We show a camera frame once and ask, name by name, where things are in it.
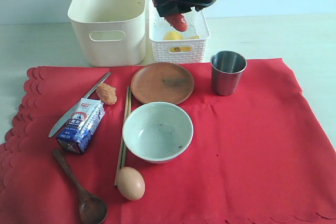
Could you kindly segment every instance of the red tablecloth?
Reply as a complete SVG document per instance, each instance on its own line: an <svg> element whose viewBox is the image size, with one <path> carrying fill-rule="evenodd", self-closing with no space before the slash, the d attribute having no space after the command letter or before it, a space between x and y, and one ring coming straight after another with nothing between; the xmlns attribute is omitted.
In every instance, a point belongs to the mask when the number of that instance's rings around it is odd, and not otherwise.
<svg viewBox="0 0 336 224"><path fill-rule="evenodd" d="M128 152L126 165L146 183L138 201L125 200L113 183L125 94L140 66L29 69L27 95L0 145L0 223L80 223L76 190L47 135L109 70L117 103L105 106L83 155L66 153L78 180L108 204L105 223L336 223L336 154L283 61L248 60L228 97L212 92L209 63L184 67L195 79L193 94L180 104L194 123L193 140L165 164ZM139 105L133 98L133 109Z"/></svg>

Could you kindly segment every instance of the wooden spoon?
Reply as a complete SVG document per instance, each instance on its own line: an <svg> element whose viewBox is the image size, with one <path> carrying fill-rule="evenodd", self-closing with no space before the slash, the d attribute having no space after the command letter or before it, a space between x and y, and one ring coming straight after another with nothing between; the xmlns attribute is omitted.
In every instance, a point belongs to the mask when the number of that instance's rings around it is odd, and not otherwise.
<svg viewBox="0 0 336 224"><path fill-rule="evenodd" d="M65 160L62 152L58 149L52 151L54 158L58 164L63 168L65 173L71 179L77 188L79 199L79 215L84 224L99 224L102 223L107 216L107 205L97 196L86 191L82 185L77 181L73 175L67 161Z"/></svg>

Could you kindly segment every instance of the spoon handle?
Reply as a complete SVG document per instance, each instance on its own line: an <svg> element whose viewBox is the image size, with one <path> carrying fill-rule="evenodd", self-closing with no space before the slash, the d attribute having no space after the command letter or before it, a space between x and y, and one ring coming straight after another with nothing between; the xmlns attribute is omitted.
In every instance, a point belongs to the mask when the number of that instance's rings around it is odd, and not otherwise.
<svg viewBox="0 0 336 224"><path fill-rule="evenodd" d="M71 181L74 183L74 185L77 187L77 190L79 190L82 193L86 193L86 190L82 187L82 185L78 182L77 178L74 176L74 174L71 171L70 166L68 165L68 162L65 160L63 153L58 150L54 149L52 151L52 154L58 164L63 168L65 173L68 175L68 177L71 179Z"/></svg>

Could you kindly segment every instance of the brown egg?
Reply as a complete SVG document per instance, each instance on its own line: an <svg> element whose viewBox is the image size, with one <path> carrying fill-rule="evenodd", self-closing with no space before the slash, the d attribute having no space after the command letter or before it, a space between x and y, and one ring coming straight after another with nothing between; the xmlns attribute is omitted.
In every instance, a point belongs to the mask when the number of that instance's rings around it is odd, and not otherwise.
<svg viewBox="0 0 336 224"><path fill-rule="evenodd" d="M145 193L145 181L141 174L132 167L123 167L117 174L117 187L128 200L141 199Z"/></svg>

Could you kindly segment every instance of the white ceramic bowl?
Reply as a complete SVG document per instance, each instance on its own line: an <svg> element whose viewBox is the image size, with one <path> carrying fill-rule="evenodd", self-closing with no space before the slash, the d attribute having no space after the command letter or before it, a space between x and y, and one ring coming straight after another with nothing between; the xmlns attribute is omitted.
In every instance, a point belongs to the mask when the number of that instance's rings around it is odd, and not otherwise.
<svg viewBox="0 0 336 224"><path fill-rule="evenodd" d="M165 163L179 156L193 134L189 115L168 102L141 105L127 117L122 129L127 148L150 163Z"/></svg>

